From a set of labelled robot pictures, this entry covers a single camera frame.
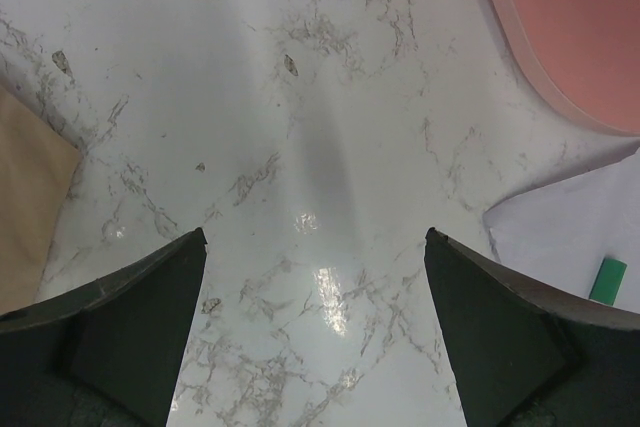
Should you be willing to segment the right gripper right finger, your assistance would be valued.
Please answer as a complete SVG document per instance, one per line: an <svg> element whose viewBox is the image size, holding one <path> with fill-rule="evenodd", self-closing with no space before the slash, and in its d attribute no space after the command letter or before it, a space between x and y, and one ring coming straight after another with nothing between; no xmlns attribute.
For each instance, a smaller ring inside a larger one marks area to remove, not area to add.
<svg viewBox="0 0 640 427"><path fill-rule="evenodd" d="M639 316L430 229L426 275L470 426L636 426Z"/></svg>

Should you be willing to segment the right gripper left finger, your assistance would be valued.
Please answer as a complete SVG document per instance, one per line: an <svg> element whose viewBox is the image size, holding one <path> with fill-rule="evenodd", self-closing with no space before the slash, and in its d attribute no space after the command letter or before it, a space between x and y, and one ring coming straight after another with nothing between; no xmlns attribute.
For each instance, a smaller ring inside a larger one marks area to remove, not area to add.
<svg viewBox="0 0 640 427"><path fill-rule="evenodd" d="M3 314L2 425L165 425L206 246L197 228L107 276Z"/></svg>

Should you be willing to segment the beige t shirt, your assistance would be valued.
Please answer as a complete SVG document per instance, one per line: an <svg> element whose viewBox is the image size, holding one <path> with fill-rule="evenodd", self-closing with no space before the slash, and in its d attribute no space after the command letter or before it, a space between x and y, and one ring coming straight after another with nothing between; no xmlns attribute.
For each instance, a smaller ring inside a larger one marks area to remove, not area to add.
<svg viewBox="0 0 640 427"><path fill-rule="evenodd" d="M38 291L80 153L1 90L1 312Z"/></svg>

